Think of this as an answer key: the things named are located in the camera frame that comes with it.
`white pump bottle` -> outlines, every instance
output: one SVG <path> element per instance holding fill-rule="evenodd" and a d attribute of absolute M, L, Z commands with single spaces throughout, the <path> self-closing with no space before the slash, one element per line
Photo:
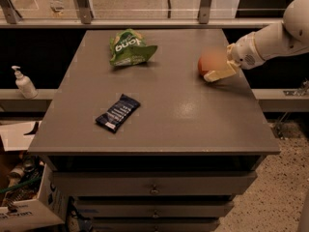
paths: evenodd
<path fill-rule="evenodd" d="M 26 99 L 34 98 L 39 92 L 33 85 L 30 78 L 26 75 L 23 75 L 19 69 L 19 66 L 12 66 L 12 69 L 15 70 L 15 76 L 16 76 L 16 85 L 18 89 L 20 90 L 21 94 Z"/>

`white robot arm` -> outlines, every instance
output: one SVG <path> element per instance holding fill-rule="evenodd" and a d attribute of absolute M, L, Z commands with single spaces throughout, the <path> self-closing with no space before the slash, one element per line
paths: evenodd
<path fill-rule="evenodd" d="M 293 56 L 309 52 L 309 0 L 294 0 L 280 23 L 241 37 L 227 47 L 227 65 L 222 61 L 203 58 L 200 74 L 208 82 L 228 77 L 239 68 L 252 69 L 278 56 Z M 221 67 L 209 65 L 219 63 Z"/>

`box of items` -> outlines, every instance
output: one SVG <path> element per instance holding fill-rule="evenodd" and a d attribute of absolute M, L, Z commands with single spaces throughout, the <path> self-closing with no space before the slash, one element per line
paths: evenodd
<path fill-rule="evenodd" d="M 20 162 L 20 152 L 5 152 L 5 143 L 2 142 L 3 139 L 0 140 L 0 232 L 26 231 L 65 223 L 68 198 L 50 182 L 52 171 L 47 165 L 42 166 L 37 192 L 33 193 L 31 199 L 20 200 L 16 195 L 18 201 L 8 201 L 8 195 L 5 196 L 3 192 L 9 185 L 8 175 Z"/>

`green chip bag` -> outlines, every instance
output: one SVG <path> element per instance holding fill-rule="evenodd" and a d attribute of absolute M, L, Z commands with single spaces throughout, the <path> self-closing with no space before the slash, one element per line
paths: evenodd
<path fill-rule="evenodd" d="M 157 45 L 146 45 L 141 34 L 133 29 L 118 33 L 110 39 L 110 51 L 113 55 L 109 61 L 112 66 L 132 66 L 147 62 L 156 52 Z"/>

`black snack bar wrapper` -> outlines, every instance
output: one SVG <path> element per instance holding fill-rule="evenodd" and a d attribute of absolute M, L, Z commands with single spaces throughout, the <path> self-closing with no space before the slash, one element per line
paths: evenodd
<path fill-rule="evenodd" d="M 140 102 L 122 94 L 120 99 L 107 112 L 97 117 L 96 122 L 115 133 L 127 117 L 140 105 Z"/>

